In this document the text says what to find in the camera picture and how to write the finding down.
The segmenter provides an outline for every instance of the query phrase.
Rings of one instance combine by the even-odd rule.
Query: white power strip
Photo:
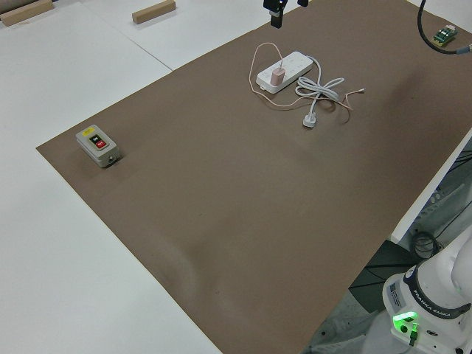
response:
[[[257,74],[256,83],[262,90],[266,90],[271,94],[276,94],[287,87],[300,76],[309,72],[313,66],[313,61],[306,55],[300,52],[293,52],[283,58],[282,68],[285,69],[285,76],[282,83],[278,86],[273,86],[271,84],[272,72],[280,67],[280,61],[281,60],[277,61],[274,65],[269,66],[266,70]]]

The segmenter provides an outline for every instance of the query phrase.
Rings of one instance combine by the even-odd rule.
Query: green light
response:
[[[401,313],[399,315],[393,316],[393,325],[398,332],[402,332],[401,326],[404,324],[404,322],[410,323],[417,317],[418,314],[413,311]]]

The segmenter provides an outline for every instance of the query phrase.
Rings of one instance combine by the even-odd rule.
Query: gray push button switch box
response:
[[[75,139],[100,167],[107,167],[121,158],[117,144],[95,124],[75,134]]]

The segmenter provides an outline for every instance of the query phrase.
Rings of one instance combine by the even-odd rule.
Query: brown table surface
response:
[[[404,0],[313,1],[38,150],[225,354],[296,354],[471,128],[472,56],[429,49],[416,12]],[[428,33],[447,24],[424,22]],[[278,111],[249,91],[265,41],[366,93],[350,114],[320,103],[303,128],[306,105]],[[452,46],[471,41],[462,32]],[[254,72],[276,60],[262,48]],[[102,170],[79,148],[90,124],[120,162]]]

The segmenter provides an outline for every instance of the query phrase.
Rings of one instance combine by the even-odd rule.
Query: yellow sticker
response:
[[[94,131],[95,131],[95,128],[94,128],[94,127],[90,127],[90,128],[85,129],[85,130],[82,132],[82,135],[88,136],[90,133],[93,133]]]

